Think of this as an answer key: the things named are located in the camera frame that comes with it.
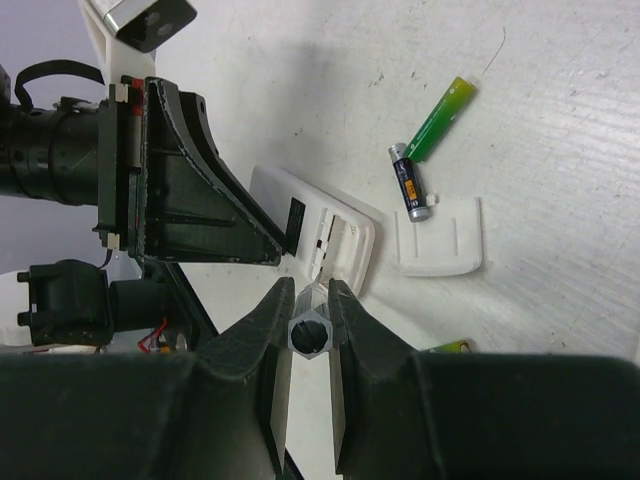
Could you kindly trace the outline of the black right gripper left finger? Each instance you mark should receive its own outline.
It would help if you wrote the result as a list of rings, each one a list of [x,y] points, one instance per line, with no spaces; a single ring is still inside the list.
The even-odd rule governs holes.
[[[194,353],[1,359],[5,479],[277,479],[286,468],[289,277]]]

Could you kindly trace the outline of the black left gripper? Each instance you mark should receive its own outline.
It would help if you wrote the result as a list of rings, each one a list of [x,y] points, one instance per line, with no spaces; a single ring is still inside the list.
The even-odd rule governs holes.
[[[139,259],[279,264],[285,234],[220,157],[202,96],[161,78],[142,92],[142,80],[125,76],[99,103],[64,96],[35,107],[27,83],[54,75],[105,82],[73,60],[1,74],[2,195],[94,206],[103,246],[127,249],[130,224]]]

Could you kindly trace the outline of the white battery cover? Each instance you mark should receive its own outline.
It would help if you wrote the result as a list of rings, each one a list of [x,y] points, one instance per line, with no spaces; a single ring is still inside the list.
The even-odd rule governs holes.
[[[392,217],[396,270],[406,277],[450,277],[476,271],[483,262],[481,199],[449,198],[432,216],[412,223],[406,211]]]

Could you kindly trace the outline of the black battery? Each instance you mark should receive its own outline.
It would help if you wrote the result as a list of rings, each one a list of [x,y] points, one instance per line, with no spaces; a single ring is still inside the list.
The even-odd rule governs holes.
[[[430,217],[430,211],[419,175],[416,173],[413,162],[405,154],[405,150],[404,143],[396,143],[389,147],[388,153],[409,220],[412,223],[419,223]]]

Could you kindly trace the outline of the green and white battery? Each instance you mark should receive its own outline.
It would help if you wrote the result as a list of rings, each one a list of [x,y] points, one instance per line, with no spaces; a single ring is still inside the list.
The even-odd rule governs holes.
[[[471,343],[468,340],[457,340],[428,349],[429,353],[470,353],[472,351]]]

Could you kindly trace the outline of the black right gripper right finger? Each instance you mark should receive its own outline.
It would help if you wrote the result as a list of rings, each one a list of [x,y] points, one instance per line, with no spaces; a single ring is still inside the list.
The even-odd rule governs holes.
[[[604,356],[420,351],[329,285],[346,479],[635,479],[639,369]]]

